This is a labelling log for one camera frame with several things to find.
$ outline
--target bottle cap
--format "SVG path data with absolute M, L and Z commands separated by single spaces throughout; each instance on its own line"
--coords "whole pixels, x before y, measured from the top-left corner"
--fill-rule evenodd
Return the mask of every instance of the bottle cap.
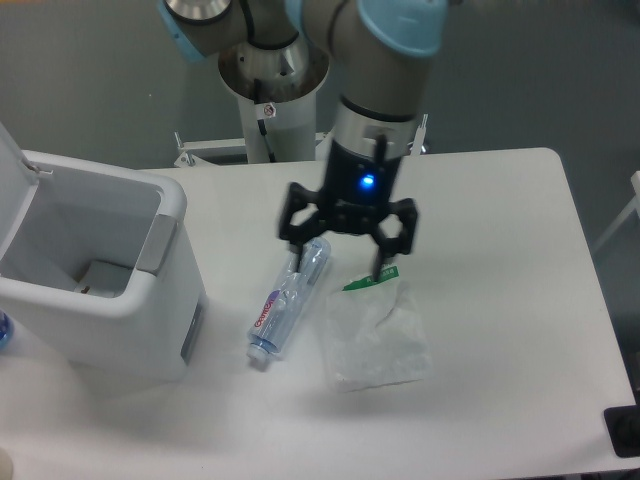
M 247 357 L 255 360 L 260 364 L 264 364 L 269 358 L 269 352 L 267 352 L 264 348 L 259 347 L 258 345 L 251 344 L 247 349 Z

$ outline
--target white trash bin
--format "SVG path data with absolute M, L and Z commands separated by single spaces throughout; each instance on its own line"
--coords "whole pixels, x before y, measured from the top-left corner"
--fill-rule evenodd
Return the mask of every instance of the white trash bin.
M 0 307 L 69 360 L 175 380 L 206 304 L 180 185 L 22 152 L 0 124 Z

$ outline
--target clear plastic bag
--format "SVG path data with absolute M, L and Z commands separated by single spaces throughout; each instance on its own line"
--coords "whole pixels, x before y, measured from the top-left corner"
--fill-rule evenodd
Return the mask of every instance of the clear plastic bag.
M 421 380 L 431 371 L 423 320 L 397 267 L 327 298 L 325 370 L 339 392 Z

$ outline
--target white table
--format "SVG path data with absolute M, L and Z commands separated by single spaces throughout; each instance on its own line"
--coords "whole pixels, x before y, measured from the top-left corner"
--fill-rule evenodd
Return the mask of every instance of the white table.
M 0 445 L 15 479 L 489 479 L 628 469 L 602 412 L 633 402 L 561 163 L 548 150 L 405 162 L 421 210 L 417 292 L 435 366 L 411 384 L 336 394 L 322 297 L 369 270 L 368 239 L 328 235 L 334 261 L 283 361 L 247 366 L 246 330 L 280 268 L 289 181 L 323 165 L 163 170 L 211 298 L 181 383 L 71 367 L 18 329 L 0 356 Z

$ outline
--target plastic bottle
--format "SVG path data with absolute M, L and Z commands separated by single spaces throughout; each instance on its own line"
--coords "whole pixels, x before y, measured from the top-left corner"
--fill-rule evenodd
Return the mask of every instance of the plastic bottle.
M 13 335 L 13 322 L 9 315 L 0 310 L 0 350 L 7 346 Z
M 267 298 L 262 312 L 249 330 L 247 355 L 264 364 L 280 353 L 331 255 L 331 244 L 316 237 L 305 245 L 300 273 L 295 271 L 295 256 L 289 256 Z

